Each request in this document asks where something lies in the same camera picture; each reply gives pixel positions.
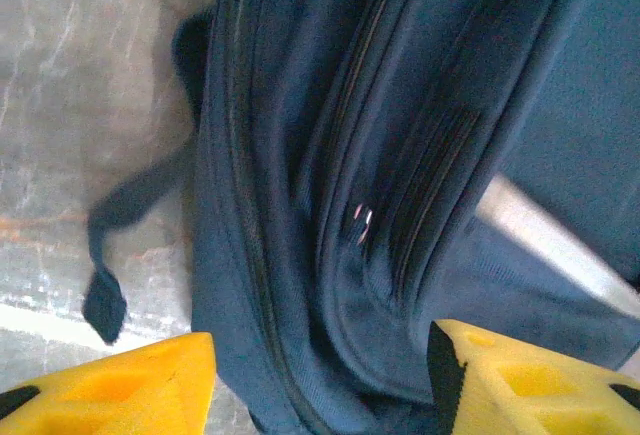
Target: yellow plastic block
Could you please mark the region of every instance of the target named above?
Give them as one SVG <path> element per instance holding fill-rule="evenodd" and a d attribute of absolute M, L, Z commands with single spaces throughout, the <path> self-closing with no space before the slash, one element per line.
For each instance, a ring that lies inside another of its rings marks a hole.
<path fill-rule="evenodd" d="M 640 383 L 454 320 L 432 324 L 443 434 L 640 435 Z"/>
<path fill-rule="evenodd" d="M 201 435 L 214 380 L 211 335 L 183 335 L 30 380 L 13 411 L 3 394 L 0 434 Z"/>

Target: backpack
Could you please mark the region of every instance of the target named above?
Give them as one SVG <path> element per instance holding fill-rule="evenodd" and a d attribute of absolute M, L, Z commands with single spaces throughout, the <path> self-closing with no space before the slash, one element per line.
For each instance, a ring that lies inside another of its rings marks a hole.
<path fill-rule="evenodd" d="M 195 165 L 192 330 L 267 434 L 436 433 L 431 321 L 618 368 L 639 317 L 475 215 L 498 173 L 640 285 L 640 0 L 217 0 L 174 41 L 196 130 L 90 212 L 103 261 Z"/>

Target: navy blue bag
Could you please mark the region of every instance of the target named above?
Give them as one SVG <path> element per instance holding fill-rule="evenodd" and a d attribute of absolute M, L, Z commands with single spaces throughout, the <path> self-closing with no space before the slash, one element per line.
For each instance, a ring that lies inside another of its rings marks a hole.
<path fill-rule="evenodd" d="M 638 285 L 639 13 L 640 0 L 218 0 L 175 39 L 193 136 L 90 213 L 85 318 L 117 338 L 126 303 L 104 236 L 195 165 L 192 329 L 213 333 L 219 374 L 263 433 L 436 433 L 437 318 L 619 367 L 640 322 L 474 210 L 505 172 Z"/>

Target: bag strap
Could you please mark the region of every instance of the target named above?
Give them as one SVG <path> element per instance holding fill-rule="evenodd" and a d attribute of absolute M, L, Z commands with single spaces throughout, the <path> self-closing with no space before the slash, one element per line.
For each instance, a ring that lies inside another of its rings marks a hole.
<path fill-rule="evenodd" d="M 120 184 L 89 210 L 89 255 L 95 271 L 82 315 L 108 344 L 115 342 L 120 334 L 127 303 L 118 280 L 104 263 L 104 240 L 110 231 L 139 222 L 160 198 L 192 173 L 212 18 L 212 11 L 207 10 L 187 20 L 176 32 L 172 44 L 174 63 L 187 91 L 195 131 L 172 154 Z"/>

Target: marble floor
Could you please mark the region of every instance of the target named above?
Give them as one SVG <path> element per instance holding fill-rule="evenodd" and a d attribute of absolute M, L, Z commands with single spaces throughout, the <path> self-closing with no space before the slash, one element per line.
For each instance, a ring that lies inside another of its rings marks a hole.
<path fill-rule="evenodd" d="M 129 315 L 109 349 L 80 315 L 84 222 L 191 130 L 170 40 L 213 1 L 0 0 L 0 391 L 188 330 L 188 197 L 110 240 Z M 255 433 L 220 382 L 207 433 Z"/>

